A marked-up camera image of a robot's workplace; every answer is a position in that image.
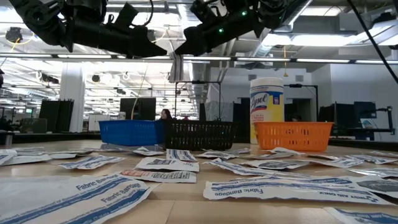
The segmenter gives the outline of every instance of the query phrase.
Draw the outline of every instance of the woman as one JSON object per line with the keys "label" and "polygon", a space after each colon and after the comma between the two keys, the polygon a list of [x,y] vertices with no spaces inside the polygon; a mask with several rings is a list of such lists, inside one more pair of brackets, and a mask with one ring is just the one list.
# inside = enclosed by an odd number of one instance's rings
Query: woman
{"label": "woman", "polygon": [[173,117],[168,109],[163,109],[162,114],[160,114],[160,119],[173,119]]}

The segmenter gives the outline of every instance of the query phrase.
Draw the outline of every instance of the robotic arm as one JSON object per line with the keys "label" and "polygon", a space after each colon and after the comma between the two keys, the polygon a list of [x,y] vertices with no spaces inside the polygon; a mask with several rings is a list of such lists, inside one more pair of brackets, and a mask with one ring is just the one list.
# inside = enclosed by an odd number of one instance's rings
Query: robotic arm
{"label": "robotic arm", "polygon": [[218,0],[195,0],[190,10],[202,24],[184,30],[187,41],[177,54],[201,55],[220,44],[254,31],[259,38],[264,27],[277,29],[288,25],[311,0],[221,0],[225,16],[216,15],[209,4]]}
{"label": "robotic arm", "polygon": [[118,18],[109,16],[103,24],[107,0],[10,0],[26,26],[49,45],[61,45],[73,52],[73,44],[95,47],[133,57],[166,55],[149,41],[146,26],[129,28],[138,14],[125,4]]}

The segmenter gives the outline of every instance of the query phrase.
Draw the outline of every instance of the desk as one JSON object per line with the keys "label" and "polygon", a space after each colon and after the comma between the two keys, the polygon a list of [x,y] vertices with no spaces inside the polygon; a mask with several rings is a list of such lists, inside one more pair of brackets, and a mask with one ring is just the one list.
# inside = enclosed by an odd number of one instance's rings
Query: desk
{"label": "desk", "polygon": [[[13,147],[43,146],[46,151],[62,151],[66,149],[78,149],[81,147],[100,147],[98,140],[43,142],[34,144],[15,144]],[[257,146],[250,144],[235,144],[233,148],[251,147],[252,154],[262,154]],[[343,156],[346,154],[360,154],[370,152],[365,149],[345,148],[329,146],[327,152],[331,156]],[[32,177],[40,175],[105,175],[113,172],[132,169],[143,158],[123,152],[99,152],[104,156],[119,156],[127,159],[107,164],[94,170],[67,170],[56,166],[65,160],[53,160],[38,164],[21,164],[0,167],[0,177]],[[220,201],[209,201],[203,198],[203,190],[207,180],[213,182],[242,178],[228,170],[209,164],[201,164],[210,159],[200,159],[200,172],[195,184],[161,184],[150,193],[147,200],[127,213],[108,220],[106,223],[134,223],[134,224],[212,224],[212,223],[272,223],[272,224],[298,224],[298,223],[341,223],[323,207],[336,207],[358,212],[384,212],[398,216],[398,207],[375,206],[359,203],[337,203],[337,202],[313,202],[303,200],[256,200],[256,199],[227,199]],[[231,159],[228,162],[239,163],[244,159]],[[355,169],[375,167],[398,167],[398,165],[378,166],[364,163]],[[293,170],[310,175],[332,175],[332,176],[361,176],[345,169],[310,165]]]}

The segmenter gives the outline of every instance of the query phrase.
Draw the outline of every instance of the white pillar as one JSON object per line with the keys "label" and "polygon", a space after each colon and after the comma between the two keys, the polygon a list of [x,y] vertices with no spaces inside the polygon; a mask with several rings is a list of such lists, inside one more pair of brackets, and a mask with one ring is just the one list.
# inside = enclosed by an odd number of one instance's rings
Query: white pillar
{"label": "white pillar", "polygon": [[85,82],[80,63],[64,62],[61,76],[61,100],[74,100],[72,118],[70,120],[70,132],[83,131],[83,113],[85,110]]}

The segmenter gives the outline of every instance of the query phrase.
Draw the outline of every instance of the computer monitor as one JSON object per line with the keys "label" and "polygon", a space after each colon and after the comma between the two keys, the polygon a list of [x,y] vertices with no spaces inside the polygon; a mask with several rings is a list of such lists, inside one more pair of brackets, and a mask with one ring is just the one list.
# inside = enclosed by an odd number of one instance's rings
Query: computer monitor
{"label": "computer monitor", "polygon": [[373,102],[354,102],[356,119],[377,118],[376,104]]}

